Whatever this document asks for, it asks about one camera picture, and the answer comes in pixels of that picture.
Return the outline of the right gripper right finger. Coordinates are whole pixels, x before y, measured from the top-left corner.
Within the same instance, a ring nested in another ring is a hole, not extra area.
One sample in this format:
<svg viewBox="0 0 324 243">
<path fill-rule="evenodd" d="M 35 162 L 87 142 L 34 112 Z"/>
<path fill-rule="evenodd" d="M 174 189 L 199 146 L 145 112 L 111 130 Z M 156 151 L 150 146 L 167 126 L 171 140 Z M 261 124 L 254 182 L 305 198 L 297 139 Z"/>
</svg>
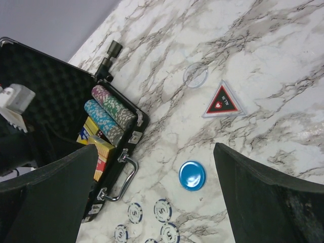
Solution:
<svg viewBox="0 0 324 243">
<path fill-rule="evenodd" d="M 323 185 L 256 162 L 223 143 L 216 170 L 236 242 L 323 242 Z"/>
</svg>

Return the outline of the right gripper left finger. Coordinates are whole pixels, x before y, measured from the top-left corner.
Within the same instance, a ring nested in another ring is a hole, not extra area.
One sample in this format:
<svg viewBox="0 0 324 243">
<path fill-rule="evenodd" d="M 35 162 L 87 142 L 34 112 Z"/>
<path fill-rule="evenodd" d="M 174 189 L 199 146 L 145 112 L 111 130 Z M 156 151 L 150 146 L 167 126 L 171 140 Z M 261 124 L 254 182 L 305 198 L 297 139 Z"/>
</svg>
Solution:
<svg viewBox="0 0 324 243">
<path fill-rule="evenodd" d="M 97 160 L 87 145 L 1 182 L 1 242 L 75 242 Z"/>
</svg>

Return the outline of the blue round dealer button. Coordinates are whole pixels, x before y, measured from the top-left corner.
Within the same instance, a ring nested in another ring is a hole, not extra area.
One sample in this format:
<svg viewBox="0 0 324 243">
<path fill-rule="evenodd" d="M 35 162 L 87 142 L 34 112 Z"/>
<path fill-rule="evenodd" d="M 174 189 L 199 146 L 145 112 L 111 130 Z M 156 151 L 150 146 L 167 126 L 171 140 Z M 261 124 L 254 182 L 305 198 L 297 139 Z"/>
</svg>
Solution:
<svg viewBox="0 0 324 243">
<path fill-rule="evenodd" d="M 178 178 L 181 186 L 188 191 L 198 191 L 207 180 L 203 165 L 197 161 L 186 161 L 179 169 Z"/>
</svg>

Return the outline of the red playing card deck box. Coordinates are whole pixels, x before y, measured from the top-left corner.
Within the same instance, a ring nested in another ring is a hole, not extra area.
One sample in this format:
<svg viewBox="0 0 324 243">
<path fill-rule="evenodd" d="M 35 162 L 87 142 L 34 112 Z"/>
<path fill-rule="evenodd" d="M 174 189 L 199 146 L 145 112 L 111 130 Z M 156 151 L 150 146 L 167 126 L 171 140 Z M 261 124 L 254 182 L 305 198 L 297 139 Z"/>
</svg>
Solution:
<svg viewBox="0 0 324 243">
<path fill-rule="evenodd" d="M 106 165 L 109 164 L 110 159 L 112 158 L 115 146 L 96 135 L 91 135 L 88 138 L 88 144 L 94 144 L 97 148 L 98 161 L 94 173 L 94 180 L 98 182 L 105 170 Z"/>
</svg>

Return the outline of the triangular all-in button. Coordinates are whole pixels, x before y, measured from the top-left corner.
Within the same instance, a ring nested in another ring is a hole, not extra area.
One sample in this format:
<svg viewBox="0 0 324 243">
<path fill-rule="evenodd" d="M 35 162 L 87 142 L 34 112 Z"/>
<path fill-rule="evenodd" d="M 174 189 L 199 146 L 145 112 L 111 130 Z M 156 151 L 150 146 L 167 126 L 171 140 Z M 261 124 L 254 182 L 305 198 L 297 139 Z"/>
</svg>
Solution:
<svg viewBox="0 0 324 243">
<path fill-rule="evenodd" d="M 245 116 L 246 110 L 231 85 L 221 80 L 202 118 Z"/>
</svg>

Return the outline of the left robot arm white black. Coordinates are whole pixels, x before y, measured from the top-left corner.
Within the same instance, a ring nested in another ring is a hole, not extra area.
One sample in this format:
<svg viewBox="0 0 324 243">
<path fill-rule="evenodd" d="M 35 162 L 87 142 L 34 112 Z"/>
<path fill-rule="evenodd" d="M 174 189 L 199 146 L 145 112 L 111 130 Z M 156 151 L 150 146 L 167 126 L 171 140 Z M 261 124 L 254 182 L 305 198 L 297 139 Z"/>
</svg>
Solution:
<svg viewBox="0 0 324 243">
<path fill-rule="evenodd" d="M 1 116 L 1 177 L 18 167 L 37 168 L 27 133 Z"/>
</svg>

